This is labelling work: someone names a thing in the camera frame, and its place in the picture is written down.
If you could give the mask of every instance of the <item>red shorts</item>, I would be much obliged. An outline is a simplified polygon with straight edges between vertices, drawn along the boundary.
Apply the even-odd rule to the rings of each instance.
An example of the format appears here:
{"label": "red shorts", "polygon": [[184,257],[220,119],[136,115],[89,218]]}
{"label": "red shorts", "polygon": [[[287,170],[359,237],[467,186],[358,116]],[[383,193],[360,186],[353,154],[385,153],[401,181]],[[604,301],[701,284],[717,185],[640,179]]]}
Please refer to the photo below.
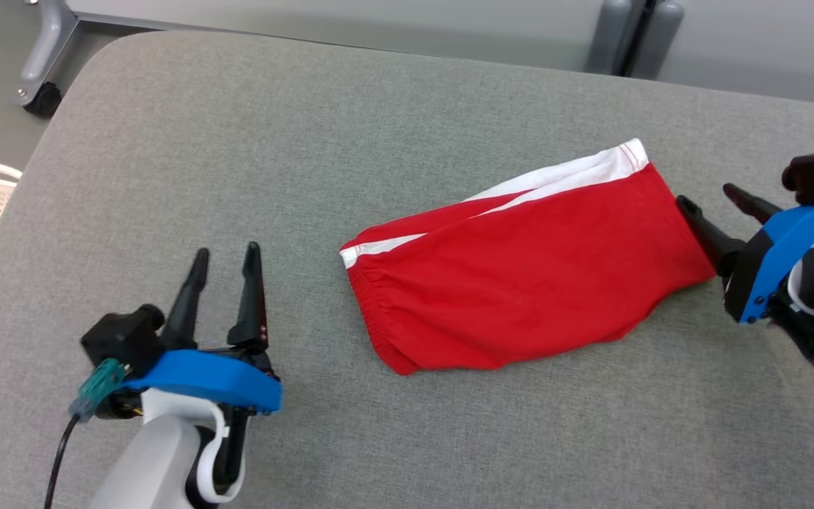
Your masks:
{"label": "red shorts", "polygon": [[639,139],[373,226],[340,254],[376,353],[402,375],[620,339],[714,276]]}

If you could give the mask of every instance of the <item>gray table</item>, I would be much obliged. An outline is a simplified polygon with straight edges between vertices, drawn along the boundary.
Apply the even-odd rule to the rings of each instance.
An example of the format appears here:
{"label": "gray table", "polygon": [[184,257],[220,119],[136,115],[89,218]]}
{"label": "gray table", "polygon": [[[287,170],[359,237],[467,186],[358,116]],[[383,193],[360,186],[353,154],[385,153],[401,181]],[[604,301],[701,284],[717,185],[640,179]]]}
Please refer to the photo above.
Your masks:
{"label": "gray table", "polygon": [[[208,246],[198,333],[219,345],[251,239],[285,410],[249,429],[233,507],[814,506],[814,371],[734,325],[718,283],[623,341],[489,373],[402,378],[372,352],[342,242],[634,136],[749,236],[721,184],[791,204],[779,172],[814,151],[814,104],[246,35],[113,43],[0,222],[0,507],[42,502],[90,371],[80,335],[167,308]],[[138,426],[78,428],[61,506],[90,500]]]}

